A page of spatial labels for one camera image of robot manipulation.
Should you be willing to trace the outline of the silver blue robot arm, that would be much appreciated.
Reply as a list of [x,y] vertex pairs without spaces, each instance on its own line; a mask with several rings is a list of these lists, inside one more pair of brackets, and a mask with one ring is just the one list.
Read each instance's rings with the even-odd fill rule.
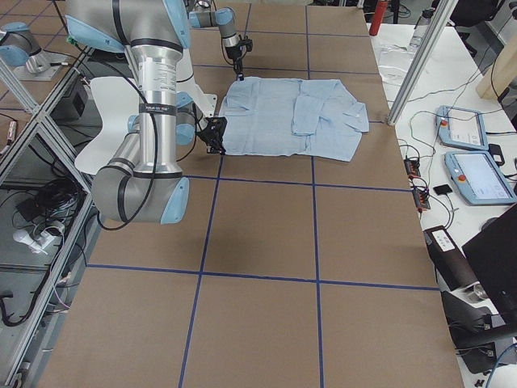
[[96,208],[126,226],[174,224],[187,208],[189,180],[177,163],[176,66],[190,47],[182,1],[68,1],[69,35],[78,43],[135,60],[137,129],[96,173]]
[[235,27],[235,13],[232,8],[195,6],[188,12],[193,28],[217,27],[221,36],[221,50],[228,65],[231,65],[237,81],[244,80],[243,58],[253,50],[254,43],[249,36],[242,36]]

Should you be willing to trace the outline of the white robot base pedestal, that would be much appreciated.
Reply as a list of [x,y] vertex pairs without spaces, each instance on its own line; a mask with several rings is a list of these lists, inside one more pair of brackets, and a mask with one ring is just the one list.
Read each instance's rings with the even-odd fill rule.
[[188,93],[206,117],[213,117],[216,111],[217,95],[207,94],[197,84],[191,63],[190,50],[183,50],[183,57],[176,65],[177,91]]

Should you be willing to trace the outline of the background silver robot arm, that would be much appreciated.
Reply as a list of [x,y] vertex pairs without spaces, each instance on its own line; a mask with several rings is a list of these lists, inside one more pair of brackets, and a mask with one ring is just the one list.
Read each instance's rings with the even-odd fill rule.
[[23,22],[1,26],[1,59],[21,81],[51,81],[68,63],[65,54],[43,50],[28,25]]

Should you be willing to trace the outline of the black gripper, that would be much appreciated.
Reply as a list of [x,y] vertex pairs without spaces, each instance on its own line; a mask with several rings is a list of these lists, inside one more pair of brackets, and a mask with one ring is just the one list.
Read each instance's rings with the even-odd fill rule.
[[242,59],[253,50],[253,46],[253,40],[248,36],[233,35],[225,38],[225,53],[233,67],[233,71],[238,73],[236,76],[237,81],[244,80]]
[[225,155],[223,136],[226,125],[225,117],[209,117],[207,125],[198,132],[198,138],[207,146],[208,154]]

